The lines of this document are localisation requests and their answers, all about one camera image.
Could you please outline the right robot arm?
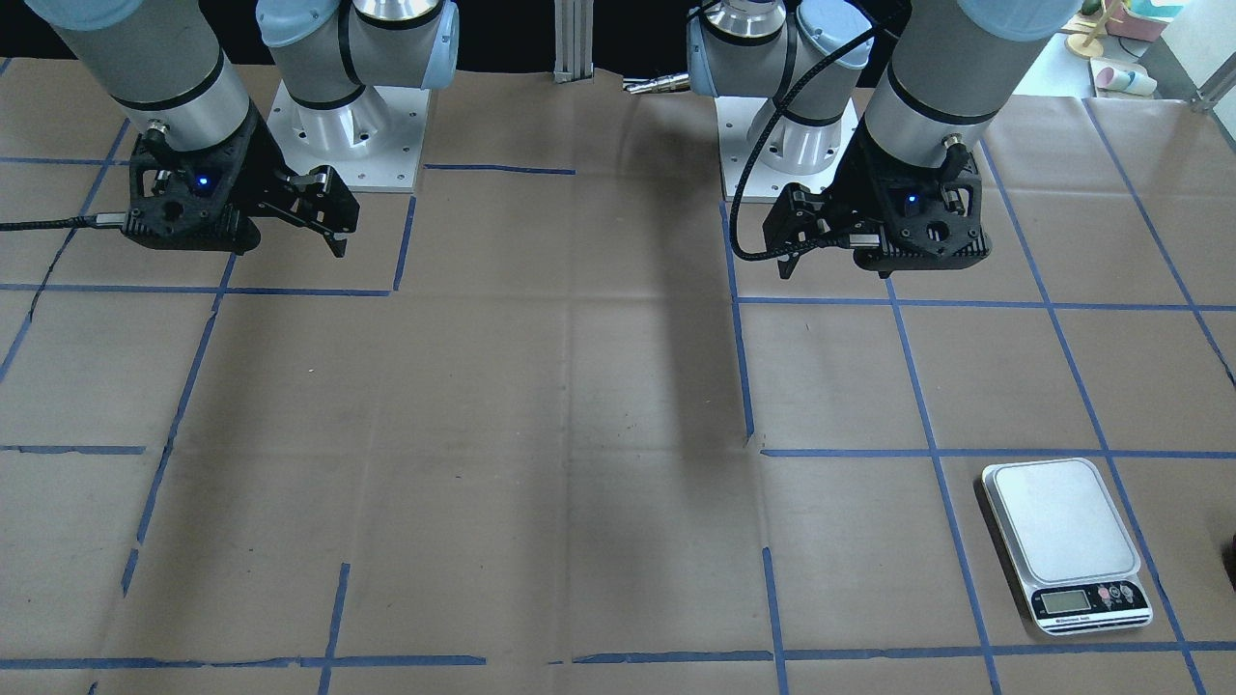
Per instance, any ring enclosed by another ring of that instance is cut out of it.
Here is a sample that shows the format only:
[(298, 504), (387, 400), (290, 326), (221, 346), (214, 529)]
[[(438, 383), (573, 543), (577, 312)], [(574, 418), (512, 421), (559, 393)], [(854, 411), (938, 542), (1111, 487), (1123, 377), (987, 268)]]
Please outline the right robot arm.
[(261, 1), (261, 40), (290, 96), (290, 134), (315, 167), (299, 173), (195, 1), (32, 1), (124, 109), (137, 135), (129, 204), (72, 216), (146, 249), (242, 255), (257, 216), (321, 235), (344, 257), (358, 202), (337, 166), (398, 145), (379, 92), (436, 92), (459, 66), (454, 1)]

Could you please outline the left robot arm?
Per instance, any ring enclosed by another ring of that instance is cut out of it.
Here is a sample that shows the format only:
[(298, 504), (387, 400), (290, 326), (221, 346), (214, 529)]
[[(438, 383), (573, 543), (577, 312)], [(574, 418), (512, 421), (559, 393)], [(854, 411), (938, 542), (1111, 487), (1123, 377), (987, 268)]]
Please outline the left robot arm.
[[(688, 19), (688, 87), (763, 100), (730, 207), (730, 250), (792, 275), (816, 249), (852, 250), (861, 270), (958, 271), (993, 251), (974, 148), (1077, 1), (901, 1), (876, 19), (852, 1), (711, 1)], [(739, 203), (759, 161), (790, 169), (792, 131), (843, 116), (880, 33), (887, 63), (829, 185), (777, 190), (764, 246), (738, 237)]]

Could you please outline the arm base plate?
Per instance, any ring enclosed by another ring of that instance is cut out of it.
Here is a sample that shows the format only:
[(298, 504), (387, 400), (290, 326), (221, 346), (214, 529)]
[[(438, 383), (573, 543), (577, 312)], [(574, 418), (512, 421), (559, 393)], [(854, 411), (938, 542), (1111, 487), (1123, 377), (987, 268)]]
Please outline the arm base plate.
[[(772, 105), (760, 96), (719, 96), (714, 105), (724, 199), (732, 202), (753, 145), (772, 117)], [(831, 125), (807, 126), (786, 116), (777, 120), (747, 177), (745, 200), (772, 203), (787, 183), (808, 185), (815, 192), (831, 185), (857, 124), (850, 98), (838, 122)]]
[(352, 192), (414, 193), (433, 92), (368, 87), (334, 110), (304, 108), (281, 83), (267, 125), (302, 176), (332, 166)]

